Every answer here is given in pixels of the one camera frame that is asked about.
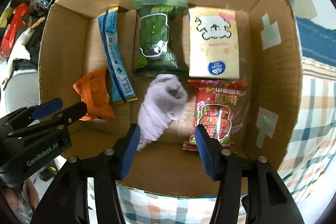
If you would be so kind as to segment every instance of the striped fabric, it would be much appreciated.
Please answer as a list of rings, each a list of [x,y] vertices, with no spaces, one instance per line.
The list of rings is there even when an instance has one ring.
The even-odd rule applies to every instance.
[[[301,37],[303,85],[300,111],[287,154],[278,170],[296,202],[321,181],[336,153],[336,35],[297,19]],[[174,198],[118,186],[127,223],[206,223],[216,198]],[[241,205],[238,223],[245,223]]]

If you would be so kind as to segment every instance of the orange snack package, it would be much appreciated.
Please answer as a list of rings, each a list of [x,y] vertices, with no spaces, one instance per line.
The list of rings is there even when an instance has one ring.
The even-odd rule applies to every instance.
[[[91,121],[99,118],[116,120],[112,107],[109,105],[109,95],[105,84],[107,66],[93,71],[76,81],[72,87],[86,103],[87,113],[80,120]]]

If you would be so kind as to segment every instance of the red plastic bag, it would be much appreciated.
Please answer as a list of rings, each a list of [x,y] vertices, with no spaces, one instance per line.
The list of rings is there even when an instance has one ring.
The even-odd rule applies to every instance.
[[[25,3],[21,3],[18,7],[16,7],[13,19],[2,38],[0,48],[0,54],[2,57],[8,58],[11,55],[17,31],[26,27],[26,23],[22,21],[22,18],[30,12],[31,9]]]
[[[211,138],[217,139],[223,147],[232,148],[230,130],[238,97],[246,91],[246,81],[188,80],[197,88],[194,124],[185,150],[197,151],[195,128],[203,124]]]

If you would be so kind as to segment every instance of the yellow and white package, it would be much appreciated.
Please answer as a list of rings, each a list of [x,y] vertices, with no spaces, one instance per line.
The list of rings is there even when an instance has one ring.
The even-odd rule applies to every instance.
[[[232,10],[189,9],[190,77],[239,79],[236,15]]]

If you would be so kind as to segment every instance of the cardboard box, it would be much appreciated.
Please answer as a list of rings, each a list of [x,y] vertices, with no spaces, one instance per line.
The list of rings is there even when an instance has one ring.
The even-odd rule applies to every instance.
[[[239,54],[245,57],[240,63],[240,77],[251,82],[247,95],[239,98],[239,103],[246,106],[244,109],[250,106],[247,114],[250,123],[232,139],[241,153],[250,158],[266,156],[276,170],[286,153],[296,122],[302,79],[296,29],[287,1],[188,1],[190,6],[236,11]],[[139,32],[133,0],[57,0],[48,15],[39,62],[40,100],[44,103],[60,97],[64,107],[68,107],[80,100],[72,84],[86,73],[106,65],[96,17],[114,5],[120,6],[117,18],[120,52],[139,99],[113,106],[117,121],[97,119],[73,124],[69,128],[73,145],[63,154],[65,157],[93,157],[113,147],[115,140],[125,135],[130,123],[136,122],[140,103],[152,79],[132,77]],[[188,69],[189,28],[186,31],[179,28],[186,20],[180,16],[172,22],[175,31],[171,37],[173,49]],[[280,35],[274,34],[277,29]],[[271,122],[266,131],[263,125],[257,124],[260,122],[258,117],[263,118],[263,112],[259,113],[259,110],[270,113]],[[131,173],[121,183],[165,195],[216,195],[219,183],[212,182],[205,174],[198,153],[181,149],[190,134],[193,114],[194,98],[191,95],[185,115],[172,122],[161,141],[136,153]],[[241,124],[244,117],[245,113],[237,115],[234,123]]]

